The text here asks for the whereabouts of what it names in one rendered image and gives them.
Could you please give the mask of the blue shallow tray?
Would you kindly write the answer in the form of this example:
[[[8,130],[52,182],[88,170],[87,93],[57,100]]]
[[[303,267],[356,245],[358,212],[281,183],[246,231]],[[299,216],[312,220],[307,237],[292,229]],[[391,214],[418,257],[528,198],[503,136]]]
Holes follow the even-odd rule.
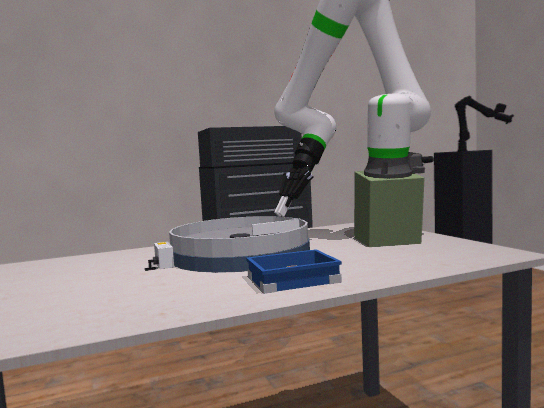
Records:
[[[342,283],[342,261],[317,249],[248,257],[246,261],[250,263],[248,278],[264,294]]]

